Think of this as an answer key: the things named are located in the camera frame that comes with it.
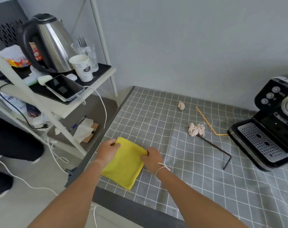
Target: hand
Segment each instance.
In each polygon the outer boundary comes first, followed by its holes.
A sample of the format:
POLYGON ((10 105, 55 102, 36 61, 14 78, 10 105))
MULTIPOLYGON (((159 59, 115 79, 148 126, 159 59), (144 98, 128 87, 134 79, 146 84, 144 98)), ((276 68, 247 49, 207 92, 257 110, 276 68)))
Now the hand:
POLYGON ((101 167, 104 169, 104 167, 113 159, 116 152, 120 148, 120 144, 117 143, 112 146, 112 144, 115 143, 115 139, 110 139, 108 141, 103 142, 99 149, 96 151, 96 157, 93 162, 98 162, 101 164, 101 167))
POLYGON ((155 148, 147 148, 148 156, 142 155, 140 158, 146 168, 153 174, 156 174, 158 169, 160 169, 163 165, 158 164, 158 162, 163 163, 162 156, 159 151, 155 148))

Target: smartphone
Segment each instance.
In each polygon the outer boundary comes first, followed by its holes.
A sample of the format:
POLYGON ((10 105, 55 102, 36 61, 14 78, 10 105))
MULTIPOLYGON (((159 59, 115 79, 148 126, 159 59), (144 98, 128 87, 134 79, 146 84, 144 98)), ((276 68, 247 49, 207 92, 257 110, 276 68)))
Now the smartphone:
POLYGON ((71 101, 81 94, 85 88, 60 74, 45 83, 46 87, 62 101, 71 101))

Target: coffee machine knob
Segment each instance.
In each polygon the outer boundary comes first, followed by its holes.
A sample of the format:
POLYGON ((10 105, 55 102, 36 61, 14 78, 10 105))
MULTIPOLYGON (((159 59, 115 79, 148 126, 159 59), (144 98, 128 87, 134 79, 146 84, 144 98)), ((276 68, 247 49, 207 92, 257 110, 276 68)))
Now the coffee machine knob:
POLYGON ((278 86, 273 87, 272 88, 272 92, 273 93, 279 93, 280 92, 280 87, 278 87, 278 86))
POLYGON ((266 98, 261 99, 262 104, 268 104, 269 100, 266 98))
POLYGON ((267 99, 272 99, 275 95, 273 93, 267 93, 267 99))

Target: gray checkered tablecloth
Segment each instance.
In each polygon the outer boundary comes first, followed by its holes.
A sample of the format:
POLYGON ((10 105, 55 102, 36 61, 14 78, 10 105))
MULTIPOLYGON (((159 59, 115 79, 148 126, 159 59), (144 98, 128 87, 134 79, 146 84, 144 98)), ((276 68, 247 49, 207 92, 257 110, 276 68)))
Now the gray checkered tablecloth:
MULTIPOLYGON (((220 134, 226 134, 232 124, 255 114, 229 105, 135 87, 103 141, 120 136, 143 148, 155 147, 174 174, 247 226, 288 228, 288 165, 262 172, 228 136, 212 134, 205 125, 205 138, 232 155, 231 163, 223 171, 229 157, 187 134, 190 122, 205 123, 195 106, 220 134), (185 103, 183 111, 177 108, 179 100, 185 103)), ((130 191, 104 176, 98 186, 183 219, 163 184, 145 168, 130 191)))

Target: pen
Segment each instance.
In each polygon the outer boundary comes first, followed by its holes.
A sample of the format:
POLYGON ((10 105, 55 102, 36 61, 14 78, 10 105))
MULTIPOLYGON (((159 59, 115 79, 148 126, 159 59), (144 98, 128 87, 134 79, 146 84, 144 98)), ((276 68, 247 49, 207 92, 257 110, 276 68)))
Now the pen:
POLYGON ((70 131, 73 130, 75 127, 77 127, 86 117, 87 117, 87 115, 85 115, 84 117, 82 117, 76 124, 74 124, 74 125, 68 130, 68 132, 70 132, 70 131))

